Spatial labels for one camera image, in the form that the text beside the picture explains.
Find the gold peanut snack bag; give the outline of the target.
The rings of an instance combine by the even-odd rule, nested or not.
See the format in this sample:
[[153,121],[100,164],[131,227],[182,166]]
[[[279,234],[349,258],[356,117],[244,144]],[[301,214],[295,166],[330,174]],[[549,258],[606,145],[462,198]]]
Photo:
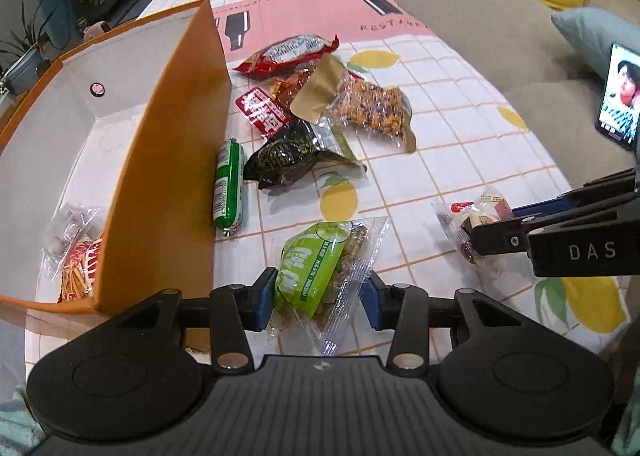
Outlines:
[[349,72],[331,54],[317,68],[291,104],[294,116],[316,124],[329,117],[344,127],[385,137],[406,153],[416,151],[412,108],[399,87],[381,87]]

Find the lemon pattern picnic mat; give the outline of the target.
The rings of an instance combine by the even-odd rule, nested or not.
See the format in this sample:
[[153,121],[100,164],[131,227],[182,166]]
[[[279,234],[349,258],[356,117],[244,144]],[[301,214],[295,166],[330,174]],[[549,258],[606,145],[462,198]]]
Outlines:
[[[494,184],[512,202],[566,186],[538,137],[477,71],[408,17],[371,38],[361,0],[156,0],[153,13],[68,52],[26,101],[1,155],[1,293],[46,335],[73,335],[164,288],[201,297],[250,283],[285,242],[327,220],[382,217],[374,268],[437,297],[472,287],[594,352],[628,325],[624,277],[545,283],[525,255],[480,275],[454,251],[434,204]],[[262,138],[236,100],[235,67],[303,31],[339,38],[349,71],[398,87],[416,150],[344,127],[355,162],[323,161],[292,186],[248,183],[246,218],[214,225],[219,149]]]

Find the red brown jerky packet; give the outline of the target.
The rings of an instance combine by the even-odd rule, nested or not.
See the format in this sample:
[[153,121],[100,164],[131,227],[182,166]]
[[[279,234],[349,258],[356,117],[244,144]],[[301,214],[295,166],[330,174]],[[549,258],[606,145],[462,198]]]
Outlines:
[[291,104],[316,68],[315,62],[303,64],[290,75],[275,78],[269,90],[252,87],[235,99],[235,106],[263,138],[270,138],[296,120]]

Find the dark green snack bag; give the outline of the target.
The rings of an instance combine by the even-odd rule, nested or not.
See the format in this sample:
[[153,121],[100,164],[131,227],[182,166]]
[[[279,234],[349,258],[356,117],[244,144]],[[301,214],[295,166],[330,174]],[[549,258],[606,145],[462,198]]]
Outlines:
[[338,163],[363,169],[341,127],[329,117],[316,123],[297,119],[265,141],[247,160],[244,179],[258,189],[288,187],[318,163]]

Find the beige sofa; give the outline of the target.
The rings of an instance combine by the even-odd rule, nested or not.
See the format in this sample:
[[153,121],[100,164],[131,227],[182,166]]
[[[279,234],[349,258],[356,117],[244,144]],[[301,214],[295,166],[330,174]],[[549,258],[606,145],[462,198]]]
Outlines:
[[539,0],[396,0],[460,52],[524,119],[570,185],[637,163],[594,127],[603,80]]

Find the light blue cushion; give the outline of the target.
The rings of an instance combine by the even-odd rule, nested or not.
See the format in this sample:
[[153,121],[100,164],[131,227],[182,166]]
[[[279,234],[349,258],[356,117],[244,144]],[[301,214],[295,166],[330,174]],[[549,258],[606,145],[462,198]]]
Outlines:
[[639,26],[612,12],[581,7],[555,12],[551,21],[562,37],[601,78],[608,77],[614,43],[639,52]]

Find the green sausage stick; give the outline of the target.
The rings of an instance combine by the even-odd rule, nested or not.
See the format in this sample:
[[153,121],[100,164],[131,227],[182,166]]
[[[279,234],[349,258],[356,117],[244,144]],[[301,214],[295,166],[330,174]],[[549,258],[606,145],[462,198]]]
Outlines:
[[213,220],[224,237],[235,235],[242,226],[244,203],[244,149],[234,138],[225,141],[215,172]]

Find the potted spiky plant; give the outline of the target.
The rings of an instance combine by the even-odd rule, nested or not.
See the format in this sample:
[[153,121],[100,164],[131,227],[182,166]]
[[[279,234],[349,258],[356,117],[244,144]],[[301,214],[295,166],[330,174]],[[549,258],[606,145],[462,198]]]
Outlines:
[[21,2],[22,34],[11,31],[9,40],[1,41],[1,54],[13,58],[9,68],[1,72],[1,86],[14,96],[28,93],[51,67],[49,50],[60,50],[47,32],[56,8],[43,20],[37,20],[43,1],[39,1],[30,16],[26,15],[25,3]]

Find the clear candy packet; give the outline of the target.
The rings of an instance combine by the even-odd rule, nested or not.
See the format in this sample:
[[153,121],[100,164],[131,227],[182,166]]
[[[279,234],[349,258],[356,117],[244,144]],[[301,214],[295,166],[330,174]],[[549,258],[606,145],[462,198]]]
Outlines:
[[43,236],[43,273],[54,280],[70,258],[73,249],[84,240],[97,239],[102,233],[106,211],[102,207],[82,207],[64,203]]

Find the green nut snack packet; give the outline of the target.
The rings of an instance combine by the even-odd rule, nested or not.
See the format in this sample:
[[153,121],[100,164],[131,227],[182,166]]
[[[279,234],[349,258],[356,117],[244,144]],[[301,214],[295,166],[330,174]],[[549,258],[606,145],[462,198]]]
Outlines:
[[297,327],[314,352],[335,355],[389,227],[386,216],[322,221],[288,239],[273,289],[273,335]]

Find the smartphone with lit screen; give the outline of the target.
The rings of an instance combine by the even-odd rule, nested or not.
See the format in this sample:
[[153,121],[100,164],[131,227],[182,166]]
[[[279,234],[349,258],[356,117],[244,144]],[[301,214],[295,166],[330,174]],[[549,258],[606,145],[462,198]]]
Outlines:
[[639,55],[613,43],[596,130],[628,151],[639,139],[639,90]]

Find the red silver snack bag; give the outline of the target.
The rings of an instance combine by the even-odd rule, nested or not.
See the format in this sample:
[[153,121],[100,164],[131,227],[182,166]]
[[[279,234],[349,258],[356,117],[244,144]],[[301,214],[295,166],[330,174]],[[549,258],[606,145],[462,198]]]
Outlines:
[[317,34],[298,34],[273,43],[243,60],[234,71],[246,75],[270,75],[309,60],[331,54],[340,46],[337,35],[332,40]]

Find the red white snack packet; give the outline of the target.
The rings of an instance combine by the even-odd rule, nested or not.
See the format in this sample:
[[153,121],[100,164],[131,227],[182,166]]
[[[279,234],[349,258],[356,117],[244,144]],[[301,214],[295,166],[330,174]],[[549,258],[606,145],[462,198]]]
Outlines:
[[58,301],[70,302],[93,295],[98,272],[102,235],[96,239],[80,239],[70,250],[61,269],[61,290]]

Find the orange cardboard storage box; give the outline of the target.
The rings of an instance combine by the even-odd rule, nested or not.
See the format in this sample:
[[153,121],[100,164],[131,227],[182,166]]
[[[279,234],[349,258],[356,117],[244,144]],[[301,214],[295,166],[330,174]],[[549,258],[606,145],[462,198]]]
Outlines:
[[[213,285],[214,168],[230,80],[205,0],[56,60],[1,135],[1,312],[115,315],[166,288]],[[39,283],[64,201],[106,210],[93,294]]]

